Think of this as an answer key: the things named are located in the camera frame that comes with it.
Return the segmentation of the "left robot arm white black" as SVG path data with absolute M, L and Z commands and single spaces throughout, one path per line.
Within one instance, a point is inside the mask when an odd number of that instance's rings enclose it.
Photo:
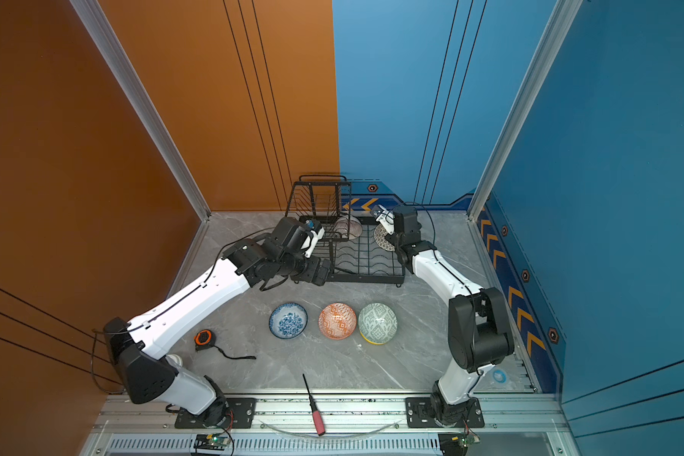
M 164 402 L 207 428 L 226 424 L 229 405 L 208 376 L 169 359 L 172 347 L 205 317 L 258 283 L 274 277 L 323 285 L 330 260 L 306 246 L 278 247 L 271 239 L 242 239 L 224 250 L 196 280 L 150 311 L 125 322 L 110 320 L 101 334 L 110 364 L 135 404 Z

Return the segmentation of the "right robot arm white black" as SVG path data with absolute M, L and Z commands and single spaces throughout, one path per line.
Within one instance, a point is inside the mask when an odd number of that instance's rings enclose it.
M 422 279 L 448 307 L 450 366 L 434 383 L 431 413 L 442 427 L 467 426 L 479 408 L 474 390 L 514 353 L 507 301 L 497 288 L 483 288 L 459 273 L 423 239 L 417 209 L 399 205 L 377 217 L 398 261 Z

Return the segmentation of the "pink striped bowl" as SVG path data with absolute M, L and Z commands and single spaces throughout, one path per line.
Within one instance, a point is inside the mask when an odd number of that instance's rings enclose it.
M 340 239 L 357 239 L 362 235 L 363 226 L 358 218 L 345 215 L 336 220 L 332 231 Z

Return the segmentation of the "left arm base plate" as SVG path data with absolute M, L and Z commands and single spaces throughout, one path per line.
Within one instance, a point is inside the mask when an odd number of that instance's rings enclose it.
M 208 412 L 194 415 L 181 409 L 175 429 L 251 429 L 256 413 L 257 399 L 253 397 L 227 398 L 222 405 L 213 405 Z

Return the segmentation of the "brown dotted bowl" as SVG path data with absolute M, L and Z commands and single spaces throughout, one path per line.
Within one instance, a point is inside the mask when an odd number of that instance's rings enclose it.
M 387 235 L 388 232 L 385 226 L 382 224 L 378 224 L 378 226 L 374 230 L 374 241 L 377 244 L 377 246 L 383 249 L 384 251 L 393 252 L 395 250 L 395 247 L 386 239 Z

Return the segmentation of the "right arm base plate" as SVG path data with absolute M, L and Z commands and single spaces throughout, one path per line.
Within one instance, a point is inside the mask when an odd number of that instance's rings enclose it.
M 438 397 L 414 396 L 405 400 L 408 427 L 411 429 L 468 428 L 483 429 L 486 425 L 478 398 L 450 405 Z

